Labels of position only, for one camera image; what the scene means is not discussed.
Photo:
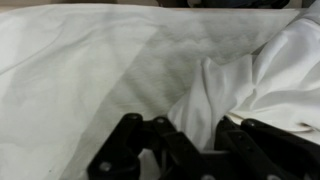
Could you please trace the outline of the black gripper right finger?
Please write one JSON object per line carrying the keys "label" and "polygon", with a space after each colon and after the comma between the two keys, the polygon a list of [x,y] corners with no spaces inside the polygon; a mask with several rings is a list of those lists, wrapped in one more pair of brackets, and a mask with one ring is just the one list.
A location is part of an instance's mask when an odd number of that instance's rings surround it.
{"label": "black gripper right finger", "polygon": [[227,151],[239,180],[320,180],[320,146],[256,119],[240,125],[224,116],[215,149]]}

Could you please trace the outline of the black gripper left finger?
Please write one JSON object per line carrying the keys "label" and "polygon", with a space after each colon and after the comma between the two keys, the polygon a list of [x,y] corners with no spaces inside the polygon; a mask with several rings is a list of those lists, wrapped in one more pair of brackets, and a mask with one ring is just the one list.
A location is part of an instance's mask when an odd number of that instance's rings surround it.
{"label": "black gripper left finger", "polygon": [[194,165],[199,152],[170,121],[157,117],[144,121],[125,114],[87,168],[89,180],[139,180],[143,150],[151,150],[160,168],[159,180],[200,180]]}

